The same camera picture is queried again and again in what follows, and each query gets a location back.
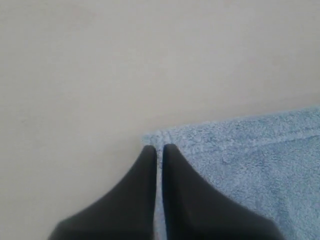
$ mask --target white surface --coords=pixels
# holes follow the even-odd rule
[[[0,0],[0,239],[43,240],[171,125],[320,103],[318,0]]]

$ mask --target light blue fabric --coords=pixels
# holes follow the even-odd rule
[[[320,107],[159,130],[156,238],[166,239],[162,148],[176,144],[211,185],[276,222],[287,240],[320,239]]]

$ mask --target blue towel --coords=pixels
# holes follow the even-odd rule
[[[217,190],[272,219],[286,239],[320,239],[320,106],[172,127],[143,143],[158,151],[157,239],[167,238],[161,161],[170,143]]]

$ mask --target terry cloth towel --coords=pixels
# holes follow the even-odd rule
[[[166,240],[162,150],[176,144],[218,191],[272,219],[288,240],[320,239],[320,106],[158,130],[155,238]]]

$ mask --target white floor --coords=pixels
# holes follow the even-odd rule
[[[43,240],[162,127],[320,104],[317,0],[0,0],[0,239]]]

